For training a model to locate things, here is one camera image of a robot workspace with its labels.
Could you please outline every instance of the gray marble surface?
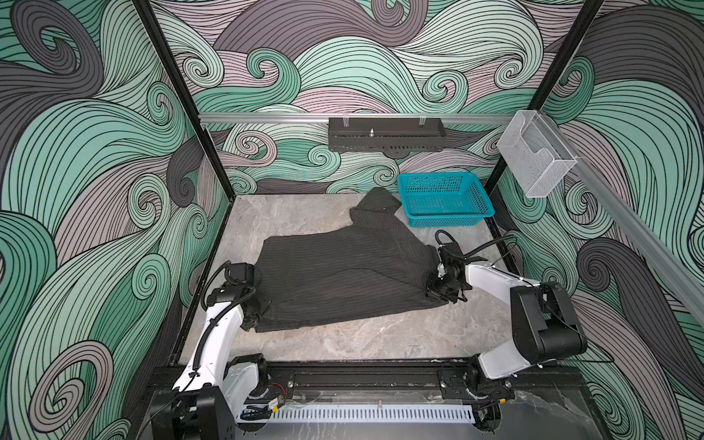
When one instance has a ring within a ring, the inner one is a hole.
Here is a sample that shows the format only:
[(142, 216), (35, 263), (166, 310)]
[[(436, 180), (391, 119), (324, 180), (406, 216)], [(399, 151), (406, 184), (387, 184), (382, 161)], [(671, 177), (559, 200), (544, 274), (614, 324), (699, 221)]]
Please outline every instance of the gray marble surface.
[[(255, 263), (264, 239), (272, 235), (317, 234), (351, 225), (349, 208), (361, 194), (306, 194), (238, 196), (222, 236), (211, 273), (223, 261)], [(396, 217), (408, 224), (403, 208)], [(410, 228), (424, 243), (435, 245), (436, 228)], [(469, 251), (491, 240), (484, 222), (474, 227), (444, 228)], [(495, 246), (479, 255), (494, 261)], [(213, 285), (222, 283), (222, 276)], [(430, 310), (304, 327), (278, 332), (239, 330), (230, 358), (263, 353), (268, 360), (334, 360), (433, 358), (471, 356), (510, 338), (506, 304), (485, 291), (466, 291), (468, 302)], [(203, 328), (205, 312), (196, 312), (181, 357), (187, 363)]]

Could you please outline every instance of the white metal mesh container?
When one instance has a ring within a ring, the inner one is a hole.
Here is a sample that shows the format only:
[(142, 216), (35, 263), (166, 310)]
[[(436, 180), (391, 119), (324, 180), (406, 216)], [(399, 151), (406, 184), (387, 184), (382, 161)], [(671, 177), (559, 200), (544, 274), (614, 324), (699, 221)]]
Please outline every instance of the white metal mesh container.
[(526, 197), (547, 197), (577, 161), (558, 126), (535, 110), (519, 110), (498, 150)]

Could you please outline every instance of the black frame post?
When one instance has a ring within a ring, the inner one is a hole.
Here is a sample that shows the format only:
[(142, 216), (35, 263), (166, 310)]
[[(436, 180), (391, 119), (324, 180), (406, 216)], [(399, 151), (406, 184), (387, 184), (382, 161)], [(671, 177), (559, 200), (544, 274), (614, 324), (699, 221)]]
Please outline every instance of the black frame post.
[(151, 4), (149, 4), (149, 0), (132, 0), (132, 3), (139, 14), (139, 18), (142, 20), (142, 25), (144, 25), (144, 29), (149, 35), (149, 39), (156, 50), (156, 54), (159, 56), (161, 63), (164, 65), (166, 75), (168, 75), (171, 84), (173, 84), (176, 91), (176, 96), (178, 96), (178, 99), (181, 101), (181, 105), (183, 105), (186, 115), (191, 121), (191, 125), (193, 125), (193, 130), (195, 130), (196, 136), (201, 142), (203, 150), (205, 150), (206, 155), (210, 160), (210, 164), (215, 170), (215, 175), (218, 177), (218, 180), (222, 185), (222, 189), (225, 190), (227, 198), (230, 201), (233, 201), (235, 198), (235, 193), (232, 185), (230, 184), (230, 179), (227, 177), (225, 168), (222, 166), (222, 163), (218, 158), (218, 150), (215, 149), (213, 140), (201, 126), (201, 121), (198, 116), (198, 107), (196, 107), (196, 103), (193, 101), (193, 98), (188, 91), (186, 82), (181, 75), (178, 64), (176, 64), (176, 58), (174, 58), (171, 48), (166, 42), (166, 37), (161, 30), (161, 26), (159, 26), (159, 23), (156, 20), (156, 15), (154, 14), (154, 10), (151, 8)]
[[(545, 74), (545, 77), (538, 86), (538, 89), (536, 89), (535, 95), (533, 95), (533, 99), (530, 101), (527, 110), (540, 110), (543, 108), (543, 105), (545, 105), (545, 102), (548, 100), (553, 88), (560, 80), (562, 72), (565, 71), (567, 66), (570, 64), (572, 57), (577, 52), (586, 31), (589, 29), (591, 22), (599, 12), (599, 8), (603, 2), (604, 0), (586, 0), (584, 2), (582, 9), (579, 10), (579, 14), (570, 28), (570, 31), (562, 41), (558, 54), (550, 64), (548, 72)], [(505, 169), (506, 161), (503, 160), (503, 157), (501, 156), (498, 159), (496, 166), (494, 166), (494, 169), (491, 171), (491, 175), (488, 180), (484, 184), (484, 189), (488, 195), (491, 195), (491, 193), (496, 189), (498, 180), (503, 175)]]

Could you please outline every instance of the teal basket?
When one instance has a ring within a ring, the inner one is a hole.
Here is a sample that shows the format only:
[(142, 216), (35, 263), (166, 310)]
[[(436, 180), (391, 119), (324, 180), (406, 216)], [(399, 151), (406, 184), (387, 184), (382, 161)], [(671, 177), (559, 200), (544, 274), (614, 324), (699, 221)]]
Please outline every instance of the teal basket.
[(398, 176), (411, 227), (474, 226), (494, 215), (484, 187), (471, 172), (419, 172)]

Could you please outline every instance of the wave pattern wallpaper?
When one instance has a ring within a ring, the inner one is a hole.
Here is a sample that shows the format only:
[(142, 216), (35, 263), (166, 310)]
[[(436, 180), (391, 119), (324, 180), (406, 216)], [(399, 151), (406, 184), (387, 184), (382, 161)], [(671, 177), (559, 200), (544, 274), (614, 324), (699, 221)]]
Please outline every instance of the wave pattern wallpaper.
[(131, 0), (0, 2), (0, 424), (125, 438), (227, 200)]
[[(526, 108), (582, 7), (562, 3), (152, 1), (201, 112), (427, 114)], [(486, 179), (503, 128), (447, 128), (445, 151), (392, 159), (329, 151), (326, 125), (209, 127), (240, 194), (393, 191), (401, 172)]]
[[(589, 28), (548, 103), (580, 156), (704, 282), (704, 4), (653, 1)], [(704, 433), (704, 331), (589, 193), (568, 175), (547, 199), (513, 176), (496, 221), (522, 271), (572, 295), (590, 339), (578, 367), (615, 439)]]

